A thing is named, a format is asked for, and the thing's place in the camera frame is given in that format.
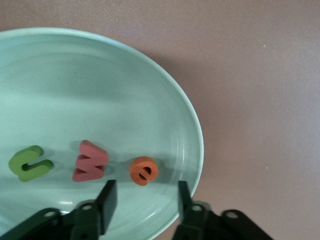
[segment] mint green bowl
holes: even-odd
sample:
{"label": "mint green bowl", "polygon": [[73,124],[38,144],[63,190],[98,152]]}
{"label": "mint green bowl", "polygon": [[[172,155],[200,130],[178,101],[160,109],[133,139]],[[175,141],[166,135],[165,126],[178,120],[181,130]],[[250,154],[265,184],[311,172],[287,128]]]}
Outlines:
{"label": "mint green bowl", "polygon": [[[118,205],[101,239],[153,239],[178,216],[178,180],[193,194],[204,158],[195,110],[175,80],[137,50],[71,29],[0,32],[0,236],[35,212],[70,212],[116,179]],[[73,182],[82,140],[109,153],[104,177]],[[22,182],[8,163],[39,145],[54,168]],[[159,174],[131,181],[133,159],[149,156]]]}

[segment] plate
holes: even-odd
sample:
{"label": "plate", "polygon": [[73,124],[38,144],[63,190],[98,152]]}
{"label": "plate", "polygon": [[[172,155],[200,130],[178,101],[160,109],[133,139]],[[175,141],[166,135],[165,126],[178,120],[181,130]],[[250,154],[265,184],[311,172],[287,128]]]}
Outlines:
{"label": "plate", "polygon": [[[68,213],[116,179],[118,205],[100,239],[153,239],[178,216],[178,181],[195,192],[204,146],[186,94],[158,64],[110,38],[72,29],[0,33],[0,235],[44,208]],[[106,150],[100,179],[74,182],[79,145]],[[9,160],[38,145],[53,169],[22,182]],[[158,177],[132,182],[129,166],[153,158]]]}

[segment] brown tabletop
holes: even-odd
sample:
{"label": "brown tabletop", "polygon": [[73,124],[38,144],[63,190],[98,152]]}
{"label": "brown tabletop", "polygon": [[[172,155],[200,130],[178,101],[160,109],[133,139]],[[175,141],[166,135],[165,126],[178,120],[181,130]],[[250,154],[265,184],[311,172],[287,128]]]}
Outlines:
{"label": "brown tabletop", "polygon": [[0,31],[26,27],[93,32],[151,57],[201,122],[194,199],[239,209],[277,240],[320,238],[318,0],[1,0]]}

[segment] brown table surface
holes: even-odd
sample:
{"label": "brown table surface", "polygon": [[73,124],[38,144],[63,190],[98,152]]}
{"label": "brown table surface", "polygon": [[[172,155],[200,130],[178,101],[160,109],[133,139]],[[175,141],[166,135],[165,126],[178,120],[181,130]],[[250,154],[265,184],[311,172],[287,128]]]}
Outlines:
{"label": "brown table surface", "polygon": [[239,209],[277,240],[320,239],[318,0],[1,0],[0,31],[26,27],[93,32],[151,57],[202,125],[194,199]]}

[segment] green plate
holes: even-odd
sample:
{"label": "green plate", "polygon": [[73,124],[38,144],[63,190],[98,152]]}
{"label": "green plate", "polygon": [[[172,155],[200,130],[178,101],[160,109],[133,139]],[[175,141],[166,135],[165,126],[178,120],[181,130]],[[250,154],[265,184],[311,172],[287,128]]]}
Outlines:
{"label": "green plate", "polygon": [[[101,239],[153,239],[178,216],[178,180],[196,190],[204,146],[187,96],[147,56],[120,42],[71,29],[0,33],[0,236],[35,212],[70,212],[116,179],[118,205]],[[109,153],[104,177],[72,180],[79,145]],[[9,160],[39,145],[54,168],[22,182]],[[155,181],[139,186],[129,166],[156,161]]]}

